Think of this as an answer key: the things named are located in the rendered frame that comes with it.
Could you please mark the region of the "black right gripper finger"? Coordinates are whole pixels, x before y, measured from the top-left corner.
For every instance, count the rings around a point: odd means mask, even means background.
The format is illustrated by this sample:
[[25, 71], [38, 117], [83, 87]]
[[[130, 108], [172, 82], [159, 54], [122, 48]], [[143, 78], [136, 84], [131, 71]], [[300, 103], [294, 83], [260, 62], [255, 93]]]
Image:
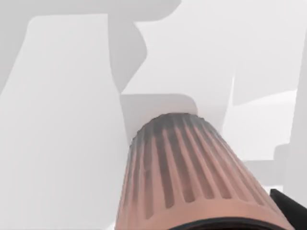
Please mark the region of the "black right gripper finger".
[[307, 208], [277, 189], [270, 190], [270, 197], [295, 230], [307, 230]]

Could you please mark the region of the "ribbed terracotta plant pot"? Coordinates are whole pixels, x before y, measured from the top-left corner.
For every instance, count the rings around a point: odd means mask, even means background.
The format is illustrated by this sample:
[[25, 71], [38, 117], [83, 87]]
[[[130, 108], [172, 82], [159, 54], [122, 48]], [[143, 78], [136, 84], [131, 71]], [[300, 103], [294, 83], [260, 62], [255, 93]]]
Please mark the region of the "ribbed terracotta plant pot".
[[114, 230], [295, 230], [204, 119], [160, 115], [133, 137]]

